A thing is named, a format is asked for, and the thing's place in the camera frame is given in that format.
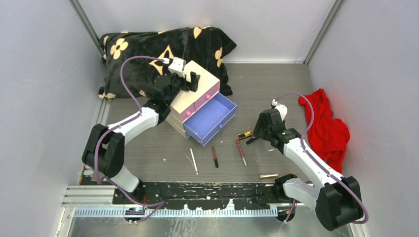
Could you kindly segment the red makeup pencil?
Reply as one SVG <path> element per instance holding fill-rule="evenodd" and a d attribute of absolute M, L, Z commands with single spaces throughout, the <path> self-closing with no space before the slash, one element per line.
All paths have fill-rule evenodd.
<path fill-rule="evenodd" d="M 239 141 L 239 140 L 236 140 L 236 146 L 237 146 L 237 148 L 238 148 L 238 151 L 239 151 L 240 157 L 241 157 L 241 159 L 242 159 L 242 161 L 243 161 L 243 163 L 244 163 L 244 166 L 247 166 L 247 162 L 246 162 L 246 159 L 245 159 L 245 155 L 244 155 L 244 153 L 243 153 L 243 150 L 242 150 L 242 148 L 241 148 L 241 145 L 240 145 L 240 141 Z"/>

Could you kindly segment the brown short lip pencil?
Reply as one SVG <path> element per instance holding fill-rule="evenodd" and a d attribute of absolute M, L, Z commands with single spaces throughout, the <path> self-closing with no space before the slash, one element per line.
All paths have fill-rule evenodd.
<path fill-rule="evenodd" d="M 211 151 L 212 151 L 212 155 L 213 155 L 214 165 L 215 165 L 216 168 L 219 168 L 218 159 L 217 159 L 217 155 L 216 155 L 216 151 L 215 151 L 214 146 L 212 146 Z"/>

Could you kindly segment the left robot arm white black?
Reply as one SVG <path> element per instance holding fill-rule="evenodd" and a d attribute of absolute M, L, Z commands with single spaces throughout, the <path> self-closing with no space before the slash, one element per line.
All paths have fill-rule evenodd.
<path fill-rule="evenodd" d="M 176 73 L 157 77 L 146 89 L 149 100 L 138 112 L 114 125 L 97 124 L 92 128 L 82 163 L 122 188 L 125 198 L 131 203 L 140 203 L 144 197 L 143 183 L 124 165 L 125 146 L 145 130 L 162 123 L 180 91 L 196 92 L 201 77 L 196 72 L 189 72 L 183 77 Z"/>

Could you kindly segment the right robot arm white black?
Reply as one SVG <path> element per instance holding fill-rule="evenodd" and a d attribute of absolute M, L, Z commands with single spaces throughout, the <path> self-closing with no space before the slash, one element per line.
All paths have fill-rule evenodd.
<path fill-rule="evenodd" d="M 259 114 L 253 134 L 256 139 L 270 142 L 311 181 L 307 184 L 293 174 L 275 179 L 273 194 L 277 201 L 300 201 L 315 212 L 319 222 L 329 231 L 367 219 L 358 181 L 333 170 L 295 129 L 287 129 L 279 106 Z"/>

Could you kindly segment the red cloth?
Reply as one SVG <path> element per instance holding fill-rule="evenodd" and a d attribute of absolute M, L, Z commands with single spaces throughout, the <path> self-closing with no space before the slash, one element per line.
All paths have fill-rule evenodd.
<path fill-rule="evenodd" d="M 304 98 L 299 97 L 298 102 L 305 109 L 307 123 L 311 121 L 310 106 L 313 107 L 314 121 L 308 130 L 312 150 L 331 168 L 342 173 L 350 140 L 347 125 L 341 119 L 333 118 L 330 100 L 322 88 Z"/>

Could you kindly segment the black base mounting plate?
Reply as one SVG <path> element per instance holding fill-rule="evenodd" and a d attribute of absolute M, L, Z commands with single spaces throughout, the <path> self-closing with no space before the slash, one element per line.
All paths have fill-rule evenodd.
<path fill-rule="evenodd" d="M 146 204 L 164 201 L 163 208 L 264 210 L 274 205 L 290 206 L 290 199 L 276 196 L 272 183 L 145 182 L 140 200 Z"/>

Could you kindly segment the aluminium slotted rail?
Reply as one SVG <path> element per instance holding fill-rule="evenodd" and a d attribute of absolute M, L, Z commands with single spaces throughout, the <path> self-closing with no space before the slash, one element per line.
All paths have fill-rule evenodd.
<path fill-rule="evenodd" d="M 145 217 L 151 212 L 151 209 L 143 210 L 139 207 L 80 207 L 76 208 L 74 216 L 88 218 L 139 218 Z M 277 214 L 278 210 L 276 207 L 255 210 L 235 210 L 234 207 L 214 210 L 203 210 L 201 208 L 190 210 L 188 208 L 184 208 L 182 210 L 159 209 L 152 215 L 152 217 L 275 217 Z"/>

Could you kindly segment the black floral plush blanket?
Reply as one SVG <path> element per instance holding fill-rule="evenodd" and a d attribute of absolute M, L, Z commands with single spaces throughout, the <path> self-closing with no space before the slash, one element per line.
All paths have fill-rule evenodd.
<path fill-rule="evenodd" d="M 223 58 L 236 46 L 221 29 L 211 26 L 104 34 L 100 38 L 100 48 L 107 73 L 98 97 L 128 98 L 121 76 L 134 96 L 145 96 L 145 84 L 168 73 L 161 59 L 175 57 L 194 61 L 209 71 L 220 80 L 220 93 L 230 96 L 233 91 L 228 85 Z"/>

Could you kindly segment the pastel mini drawer organizer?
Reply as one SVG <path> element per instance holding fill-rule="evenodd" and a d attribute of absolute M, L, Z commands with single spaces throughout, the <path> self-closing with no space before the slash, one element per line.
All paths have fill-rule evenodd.
<path fill-rule="evenodd" d="M 237 105 L 220 93 L 220 80 L 196 62 L 188 62 L 184 71 L 200 76 L 198 89 L 180 91 L 165 121 L 205 146 L 235 116 Z"/>

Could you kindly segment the rose gold lipstick tube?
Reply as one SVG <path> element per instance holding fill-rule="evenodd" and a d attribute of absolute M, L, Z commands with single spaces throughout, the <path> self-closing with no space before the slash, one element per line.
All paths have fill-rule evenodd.
<path fill-rule="evenodd" d="M 264 179 L 276 179 L 278 177 L 279 177 L 279 174 L 278 173 L 260 174 L 260 176 L 259 176 L 259 178 L 261 180 L 264 180 Z"/>

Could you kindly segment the white makeup pencil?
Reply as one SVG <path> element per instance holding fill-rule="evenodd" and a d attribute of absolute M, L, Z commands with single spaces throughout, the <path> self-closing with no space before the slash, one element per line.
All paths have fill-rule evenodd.
<path fill-rule="evenodd" d="M 190 148 L 190 153 L 191 153 L 191 157 L 192 157 L 192 162 L 193 162 L 193 165 L 194 165 L 195 173 L 196 173 L 196 175 L 198 175 L 199 172 L 198 172 L 198 168 L 197 168 L 197 165 L 196 165 L 196 160 L 195 160 L 195 156 L 194 156 L 194 153 L 193 153 L 192 148 Z"/>

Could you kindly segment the gold black lipstick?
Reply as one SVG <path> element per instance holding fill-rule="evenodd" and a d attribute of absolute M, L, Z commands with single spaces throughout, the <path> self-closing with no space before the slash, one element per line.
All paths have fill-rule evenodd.
<path fill-rule="evenodd" d="M 237 140 L 241 141 L 241 140 L 252 137 L 252 135 L 253 135 L 253 132 L 251 130 L 249 130 L 249 131 L 238 134 L 237 135 Z"/>

